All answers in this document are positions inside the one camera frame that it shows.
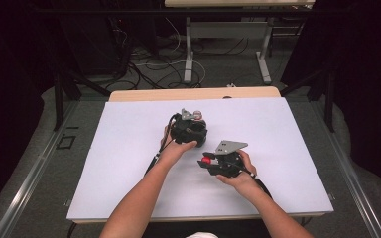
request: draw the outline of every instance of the left hand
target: left hand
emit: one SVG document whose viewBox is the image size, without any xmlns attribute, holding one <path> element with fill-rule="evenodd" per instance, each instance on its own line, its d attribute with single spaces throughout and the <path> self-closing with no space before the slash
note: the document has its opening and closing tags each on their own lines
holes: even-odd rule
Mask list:
<svg viewBox="0 0 381 238">
<path fill-rule="evenodd" d="M 196 144 L 197 144 L 197 141 L 191 141 L 184 144 L 178 144 L 172 141 L 172 137 L 169 132 L 169 135 L 167 135 L 167 140 L 166 140 L 167 146 L 165 145 L 166 148 L 162 151 L 158 164 L 163 163 L 164 165 L 171 168 L 179 160 L 179 158 L 182 156 L 184 152 L 192 149 L 193 147 L 196 146 Z"/>
</svg>

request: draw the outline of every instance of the gray carpet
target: gray carpet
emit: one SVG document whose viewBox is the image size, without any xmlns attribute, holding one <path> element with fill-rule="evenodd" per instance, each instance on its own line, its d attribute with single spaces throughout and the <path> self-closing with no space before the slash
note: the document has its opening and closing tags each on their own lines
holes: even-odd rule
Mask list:
<svg viewBox="0 0 381 238">
<path fill-rule="evenodd" d="M 267 59 L 273 85 L 280 89 L 284 85 L 280 83 L 279 79 L 295 41 L 294 38 L 275 39 L 273 56 Z M 224 53 L 238 42 L 239 39 L 202 41 L 199 45 L 200 49 L 195 50 L 199 51 L 203 46 L 205 53 Z M 239 52 L 239 50 L 244 49 L 245 42 L 243 41 L 242 44 L 234 51 Z M 255 60 L 254 51 L 258 50 L 256 47 L 256 42 L 249 41 L 247 49 L 239 55 L 195 55 L 194 60 L 203 65 L 206 74 L 202 86 L 223 87 L 230 82 L 237 86 L 264 85 L 260 80 L 260 72 Z M 171 49 L 165 51 L 170 56 L 179 55 L 177 52 L 172 52 Z M 142 56 L 141 52 L 136 54 L 134 58 Z M 146 61 L 146 59 L 141 59 L 136 60 L 135 63 Z M 177 68 L 181 67 L 183 68 L 183 64 L 177 64 Z M 142 68 L 143 73 L 155 81 L 167 75 L 168 77 L 160 82 L 166 87 L 169 83 L 178 81 L 176 73 L 171 68 L 157 71 L 144 66 L 140 66 L 140 68 Z M 199 76 L 203 75 L 201 67 L 196 65 L 194 69 Z M 137 77 L 134 73 L 128 73 L 123 79 L 136 81 Z M 116 83 L 109 89 L 116 90 L 127 87 L 130 87 L 130 84 Z M 151 86 L 141 82 L 140 89 L 145 88 L 151 88 Z M 10 237 L 65 237 L 67 234 L 70 222 L 65 220 L 68 207 L 64 203 L 67 199 L 71 199 L 75 192 L 105 100 L 89 88 L 81 87 L 81 91 L 84 93 L 84 97 L 75 103 L 76 107 L 72 117 L 68 119 L 63 128 L 63 134 L 66 137 L 75 136 L 73 144 L 70 149 L 62 149 L 68 146 L 68 141 L 64 141 L 59 145 L 60 149 L 53 151 L 51 159 L 21 216 L 15 223 Z M 306 101 L 305 95 L 306 88 L 301 88 L 289 95 L 288 101 L 323 184 L 327 192 L 332 193 L 335 197 L 332 202 L 335 212 L 314 218 L 306 227 L 316 237 L 371 237 L 357 204 L 342 177 L 342 171 L 335 158 L 333 147 L 325 130 L 320 125 L 321 121 L 316 117 L 312 104 Z M 43 98 L 46 105 L 39 126 L 10 181 L 0 194 L 0 221 L 26 175 L 52 136 L 55 123 L 53 92 L 51 90 L 46 92 Z M 334 126 L 336 137 L 344 151 L 349 155 L 349 131 L 343 122 L 342 113 L 337 108 L 334 111 Z M 376 216 L 381 222 L 381 179 L 362 168 L 355 168 Z M 72 237 L 98 237 L 101 228 L 102 224 L 78 225 Z"/>
</svg>

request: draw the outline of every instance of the right hand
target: right hand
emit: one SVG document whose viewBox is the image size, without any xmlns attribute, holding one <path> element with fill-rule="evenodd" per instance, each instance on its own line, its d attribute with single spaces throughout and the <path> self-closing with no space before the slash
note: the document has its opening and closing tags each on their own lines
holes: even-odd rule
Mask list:
<svg viewBox="0 0 381 238">
<path fill-rule="evenodd" d="M 249 155 L 242 150 L 238 150 L 237 153 L 242 158 L 243 164 L 246 167 L 246 169 L 252 172 L 253 174 L 257 175 L 256 168 L 250 163 Z M 240 195 L 246 198 L 253 189 L 261 189 L 260 186 L 255 182 L 255 180 L 245 172 L 240 173 L 240 175 L 238 175 L 236 178 L 228 178 L 222 175 L 217 175 L 216 177 L 225 184 L 233 186 L 234 189 L 236 189 L 237 192 L 240 193 Z"/>
</svg>

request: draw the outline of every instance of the white tabletop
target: white tabletop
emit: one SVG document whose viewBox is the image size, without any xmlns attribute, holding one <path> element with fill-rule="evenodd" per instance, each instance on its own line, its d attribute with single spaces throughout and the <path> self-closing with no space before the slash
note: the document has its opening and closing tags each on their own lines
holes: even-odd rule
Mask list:
<svg viewBox="0 0 381 238">
<path fill-rule="evenodd" d="M 171 169 L 152 220 L 258 217 L 232 187 L 197 163 L 221 140 L 244 150 L 274 200 L 291 215 L 320 215 L 333 208 L 285 98 L 107 102 L 67 219 L 105 221 L 142 178 L 157 153 L 170 117 L 200 110 L 208 135 Z"/>
<path fill-rule="evenodd" d="M 166 0 L 167 7 L 261 7 L 313 5 L 315 0 Z"/>
</svg>

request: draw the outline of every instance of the red component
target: red component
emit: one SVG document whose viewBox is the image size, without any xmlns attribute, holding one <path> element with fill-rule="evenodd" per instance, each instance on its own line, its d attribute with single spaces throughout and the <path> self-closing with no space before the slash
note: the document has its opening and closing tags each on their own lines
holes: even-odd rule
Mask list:
<svg viewBox="0 0 381 238">
<path fill-rule="evenodd" d="M 209 157 L 203 157 L 202 159 L 201 159 L 201 161 L 202 162 L 204 162 L 204 163 L 207 163 L 207 164 L 211 164 L 211 159 L 209 158 Z"/>
</svg>

